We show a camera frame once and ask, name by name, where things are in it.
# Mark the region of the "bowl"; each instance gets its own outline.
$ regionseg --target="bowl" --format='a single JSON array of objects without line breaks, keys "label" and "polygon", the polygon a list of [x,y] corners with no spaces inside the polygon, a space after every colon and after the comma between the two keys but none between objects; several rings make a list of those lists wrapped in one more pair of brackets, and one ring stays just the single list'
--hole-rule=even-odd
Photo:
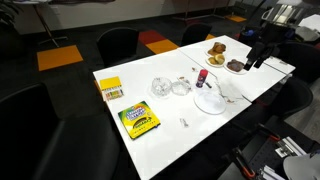
[{"label": "bowl", "polygon": [[172,88],[172,83],[169,79],[164,77],[154,78],[152,81],[151,91],[157,97],[167,96]]},{"label": "bowl", "polygon": [[189,93],[190,86],[181,81],[172,83],[172,92],[178,96],[185,96]]}]

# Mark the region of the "white table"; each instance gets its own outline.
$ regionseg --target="white table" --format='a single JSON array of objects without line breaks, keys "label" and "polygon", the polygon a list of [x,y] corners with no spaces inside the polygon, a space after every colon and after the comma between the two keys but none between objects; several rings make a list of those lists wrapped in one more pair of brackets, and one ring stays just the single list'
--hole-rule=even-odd
[{"label": "white table", "polygon": [[[194,87],[186,96],[171,93],[167,99],[156,98],[150,92],[152,80],[156,77],[166,77],[174,82],[183,76],[194,85],[200,69],[201,66],[183,53],[173,50],[94,72],[98,83],[101,79],[114,76],[119,76],[121,80],[125,96],[108,101],[107,105],[142,180],[152,178],[250,106],[251,103],[243,98],[227,104],[226,110],[218,115],[201,111],[194,103],[194,96],[200,91],[218,91],[214,86],[215,77],[211,74],[207,82],[213,86],[212,89],[205,85],[202,89]],[[118,112],[143,100],[160,119],[161,125],[131,140]],[[188,128],[181,124],[180,118],[185,119]]]},{"label": "white table", "polygon": [[288,64],[281,59],[272,56],[266,59],[263,63],[279,70],[280,72],[283,72],[284,74],[290,74],[293,70],[296,69],[296,67],[292,66],[291,64]]},{"label": "white table", "polygon": [[231,82],[239,89],[241,94],[251,102],[283,79],[286,74],[290,73],[291,70],[294,69],[294,67],[292,68],[290,65],[288,66],[290,68],[288,68],[286,71],[282,70],[286,72],[283,73],[278,69],[286,68],[281,65],[278,67],[272,67],[274,66],[274,61],[272,60],[267,60],[267,63],[262,63],[259,69],[251,67],[250,71],[243,75],[230,73],[224,67],[212,67],[206,62],[206,59],[209,58],[206,52],[213,47],[215,42],[224,43],[227,47],[226,51],[223,53],[226,59],[225,63],[231,61],[232,59],[237,59],[244,64],[247,62],[246,56],[250,52],[251,47],[242,44],[228,36],[220,36],[207,41],[180,47],[178,50],[184,53],[194,62],[198,63],[200,66],[207,69],[210,73],[218,76],[219,81]]}]

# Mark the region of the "small bottle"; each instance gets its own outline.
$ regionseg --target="small bottle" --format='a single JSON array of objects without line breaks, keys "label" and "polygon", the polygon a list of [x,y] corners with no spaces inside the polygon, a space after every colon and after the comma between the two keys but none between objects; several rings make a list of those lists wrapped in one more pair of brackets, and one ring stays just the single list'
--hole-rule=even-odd
[{"label": "small bottle", "polygon": [[197,84],[196,84],[197,87],[202,88],[203,83],[205,82],[207,75],[208,75],[208,71],[207,70],[202,69],[200,71],[199,76],[198,76],[198,81],[197,81]]}]

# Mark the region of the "brown food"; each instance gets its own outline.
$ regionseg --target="brown food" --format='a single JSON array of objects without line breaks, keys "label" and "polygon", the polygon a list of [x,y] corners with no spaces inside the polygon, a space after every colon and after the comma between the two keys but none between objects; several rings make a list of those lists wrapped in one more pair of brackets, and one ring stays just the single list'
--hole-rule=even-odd
[{"label": "brown food", "polygon": [[214,56],[217,54],[222,54],[224,51],[226,51],[226,45],[220,42],[215,42],[213,48],[208,51],[208,54]]},{"label": "brown food", "polygon": [[214,59],[216,60],[216,62],[217,62],[218,64],[223,64],[224,61],[225,61],[225,58],[224,58],[223,54],[217,54],[217,55],[215,55],[215,56],[214,56]]},{"label": "brown food", "polygon": [[209,62],[210,62],[211,64],[218,64],[218,62],[215,60],[214,57],[209,57]]},{"label": "brown food", "polygon": [[227,67],[232,71],[239,72],[243,69],[244,64],[240,61],[232,59],[230,62],[228,62]]}]

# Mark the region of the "white plate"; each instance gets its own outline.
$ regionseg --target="white plate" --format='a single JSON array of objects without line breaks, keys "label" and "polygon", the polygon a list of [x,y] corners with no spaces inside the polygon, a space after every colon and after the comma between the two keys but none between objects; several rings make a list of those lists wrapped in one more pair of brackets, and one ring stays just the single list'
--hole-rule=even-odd
[{"label": "white plate", "polygon": [[211,54],[208,53],[208,50],[204,51],[204,53],[209,57],[213,57]]},{"label": "white plate", "polygon": [[202,111],[209,114],[220,114],[226,109],[226,102],[222,96],[212,92],[196,94],[194,102]]},{"label": "white plate", "polygon": [[222,63],[222,64],[211,64],[210,61],[209,61],[209,59],[206,59],[206,62],[207,62],[210,66],[212,66],[212,67],[222,67],[223,64],[224,64],[224,63]]},{"label": "white plate", "polygon": [[223,67],[224,67],[227,71],[229,71],[229,72],[231,72],[231,73],[233,73],[233,74],[242,75],[242,74],[246,74],[246,73],[248,72],[248,71],[245,70],[245,69],[241,69],[241,71],[239,71],[239,72],[232,71],[231,69],[228,68],[227,64],[228,64],[228,63],[225,63]]}]

